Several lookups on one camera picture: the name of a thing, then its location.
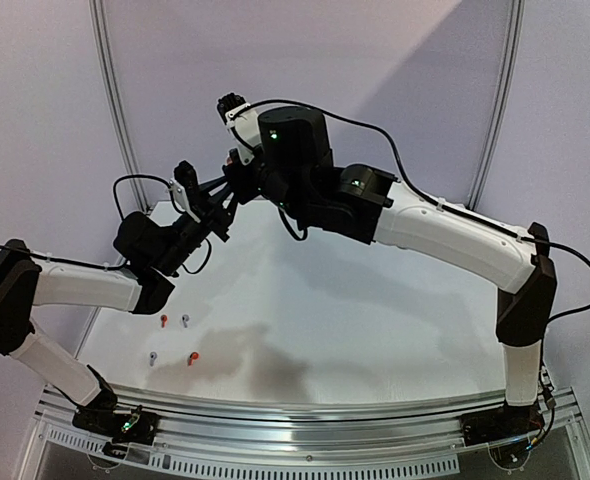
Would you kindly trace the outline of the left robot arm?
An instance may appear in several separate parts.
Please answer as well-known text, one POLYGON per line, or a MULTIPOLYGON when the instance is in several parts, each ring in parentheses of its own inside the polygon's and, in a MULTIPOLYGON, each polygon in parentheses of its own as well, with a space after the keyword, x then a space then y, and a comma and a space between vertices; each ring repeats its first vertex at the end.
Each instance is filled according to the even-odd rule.
POLYGON ((188 257, 210 234, 227 240, 239 202, 224 178, 198 185, 176 179, 169 185, 180 216, 160 226, 142 212, 126 216, 114 247, 120 265, 102 266, 30 250, 19 239, 0 245, 0 355, 39 374, 83 410, 103 434, 123 426, 115 394, 91 367, 80 363, 31 320, 43 305, 111 308, 153 315, 166 305, 188 257))

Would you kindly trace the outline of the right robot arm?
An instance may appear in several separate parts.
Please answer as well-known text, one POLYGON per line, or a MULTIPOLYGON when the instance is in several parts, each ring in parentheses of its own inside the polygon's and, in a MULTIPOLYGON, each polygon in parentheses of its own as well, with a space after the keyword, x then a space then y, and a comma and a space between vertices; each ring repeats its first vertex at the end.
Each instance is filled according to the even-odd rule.
POLYGON ((504 226, 413 186, 402 173, 337 167, 327 114, 291 101, 263 112, 237 100, 219 114, 236 147, 224 172, 240 203, 263 197, 294 228, 419 252, 496 286, 496 336, 504 351, 505 404, 492 427, 512 436, 538 395, 543 338, 557 290, 544 226, 504 226))

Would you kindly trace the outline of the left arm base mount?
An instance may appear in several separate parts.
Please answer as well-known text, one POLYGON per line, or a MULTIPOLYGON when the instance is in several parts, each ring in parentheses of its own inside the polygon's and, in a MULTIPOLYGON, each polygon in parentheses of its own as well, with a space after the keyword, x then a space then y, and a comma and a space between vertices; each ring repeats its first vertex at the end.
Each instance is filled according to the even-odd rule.
POLYGON ((161 417, 141 405, 117 412, 112 404, 79 407, 72 425, 80 430, 110 437, 113 443, 154 443, 161 417))

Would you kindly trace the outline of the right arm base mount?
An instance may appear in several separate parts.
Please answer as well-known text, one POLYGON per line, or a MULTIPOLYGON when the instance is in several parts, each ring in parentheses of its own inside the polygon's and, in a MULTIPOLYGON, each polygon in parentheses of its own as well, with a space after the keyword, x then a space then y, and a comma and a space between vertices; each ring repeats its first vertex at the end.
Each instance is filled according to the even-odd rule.
POLYGON ((502 406, 467 413, 459 424, 466 446, 492 443, 519 437, 544 426, 544 419, 535 405, 502 406))

